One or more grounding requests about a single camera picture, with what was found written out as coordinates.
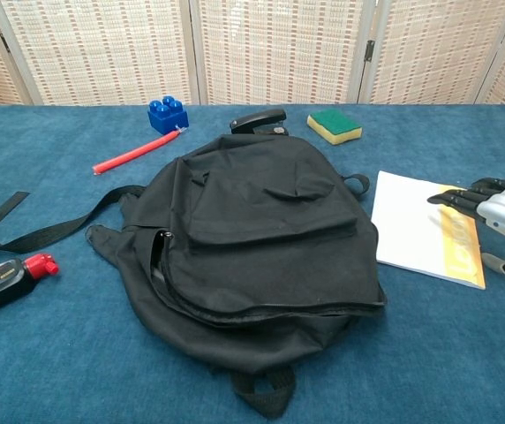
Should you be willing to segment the blue table cover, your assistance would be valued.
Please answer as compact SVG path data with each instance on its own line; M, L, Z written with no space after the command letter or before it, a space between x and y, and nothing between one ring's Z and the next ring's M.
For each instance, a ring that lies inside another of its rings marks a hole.
M189 129L96 176L94 164L155 137L143 106L0 106L0 242L84 215L229 130L244 105L191 106ZM0 309L0 424L505 424L505 276L475 290L383 266L385 312L297 365L297 389L265 420L222 371L149 332L117 270L83 232L53 245L58 275Z

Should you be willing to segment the green yellow sponge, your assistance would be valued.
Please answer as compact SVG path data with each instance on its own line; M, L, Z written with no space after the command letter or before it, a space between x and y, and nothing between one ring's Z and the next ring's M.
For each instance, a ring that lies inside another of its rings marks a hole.
M314 112L307 117L306 123L331 145L357 140L363 132L361 125L334 109Z

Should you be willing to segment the black fabric backpack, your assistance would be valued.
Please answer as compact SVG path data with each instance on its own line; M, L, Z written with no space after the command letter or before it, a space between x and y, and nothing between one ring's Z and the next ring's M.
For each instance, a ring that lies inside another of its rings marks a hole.
M235 393L274 419L296 388L293 364L387 302L379 233L347 181L306 140L224 134L147 185L106 193L97 208L118 203L120 230L87 213L0 242L0 251L30 253L85 229L140 321L228 370ZM22 198L5 202L0 220Z

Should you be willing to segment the blue toy building block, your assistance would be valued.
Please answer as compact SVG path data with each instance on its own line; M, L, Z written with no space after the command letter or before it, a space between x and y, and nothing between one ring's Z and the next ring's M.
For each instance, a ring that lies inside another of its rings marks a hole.
M166 95L161 100L152 100L148 104L147 115L151 127L162 135L189 127L184 104L171 95Z

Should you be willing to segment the red plastic tube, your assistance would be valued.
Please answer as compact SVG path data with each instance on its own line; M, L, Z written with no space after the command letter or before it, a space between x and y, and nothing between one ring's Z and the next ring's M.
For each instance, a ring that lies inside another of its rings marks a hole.
M101 175L102 173L105 173L108 170L112 170L142 155L145 155L153 150L156 150L157 148L161 148L166 144L170 143L171 141L173 141L175 138L177 138L181 133L185 132L186 130L187 130L186 127L176 128L175 130L163 135L162 137L156 140L150 141L143 146L135 148L119 156L113 157L104 162L97 163L92 167L93 173L95 175Z

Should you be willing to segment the woven folding screen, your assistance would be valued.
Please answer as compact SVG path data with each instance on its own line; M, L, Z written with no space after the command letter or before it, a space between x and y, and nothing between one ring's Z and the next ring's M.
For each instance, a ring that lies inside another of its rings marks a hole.
M505 102L505 0L0 0L0 33L0 105Z

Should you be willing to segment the white and yellow notebook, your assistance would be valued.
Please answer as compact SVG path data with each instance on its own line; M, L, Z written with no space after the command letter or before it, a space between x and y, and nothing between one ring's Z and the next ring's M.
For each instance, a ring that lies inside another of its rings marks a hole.
M372 212L377 261L485 290L475 221L427 201L450 188L381 170Z

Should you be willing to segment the black bottle red cap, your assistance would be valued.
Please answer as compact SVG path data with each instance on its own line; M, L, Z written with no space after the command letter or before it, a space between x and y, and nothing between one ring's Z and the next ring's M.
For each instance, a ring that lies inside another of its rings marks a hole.
M0 263L0 307L30 293L45 276L54 276L59 265L51 254L35 254L26 259Z

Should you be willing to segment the black stapler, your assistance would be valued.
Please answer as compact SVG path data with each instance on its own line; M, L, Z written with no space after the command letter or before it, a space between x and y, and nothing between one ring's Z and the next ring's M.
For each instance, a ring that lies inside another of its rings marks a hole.
M287 115L284 109L271 109L238 117L230 122L233 134L288 135L283 126Z

